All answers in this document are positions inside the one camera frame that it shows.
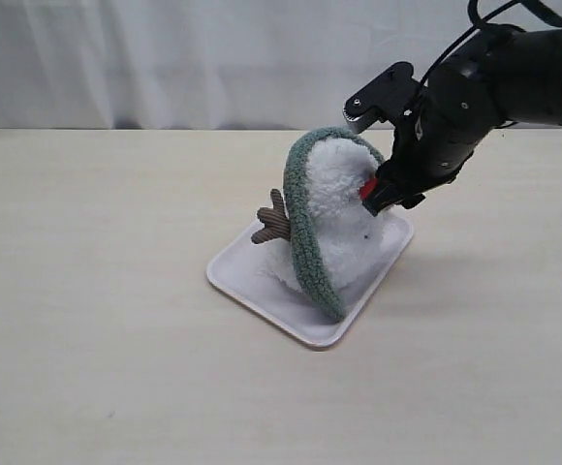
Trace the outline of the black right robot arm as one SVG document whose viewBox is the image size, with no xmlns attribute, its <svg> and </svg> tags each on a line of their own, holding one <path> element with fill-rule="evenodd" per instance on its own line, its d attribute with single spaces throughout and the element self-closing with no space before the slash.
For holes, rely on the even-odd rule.
<svg viewBox="0 0 562 465">
<path fill-rule="evenodd" d="M 452 183 L 482 140 L 506 122 L 562 127 L 562 29 L 481 32 L 431 73 L 397 62 L 365 86 L 372 120 L 390 121 L 390 158 L 359 190 L 372 214 L 406 209 Z"/>
</svg>

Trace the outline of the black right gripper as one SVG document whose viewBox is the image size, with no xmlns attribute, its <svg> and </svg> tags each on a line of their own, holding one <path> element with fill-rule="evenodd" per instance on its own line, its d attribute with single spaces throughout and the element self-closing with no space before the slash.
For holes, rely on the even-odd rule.
<svg viewBox="0 0 562 465">
<path fill-rule="evenodd" d="M 423 202 L 421 192 L 456 177 L 480 141 L 503 122 L 490 81 L 474 62 L 438 66 L 409 110 L 396 127 L 390 159 L 360 187 L 362 206 L 372 216 Z"/>
</svg>

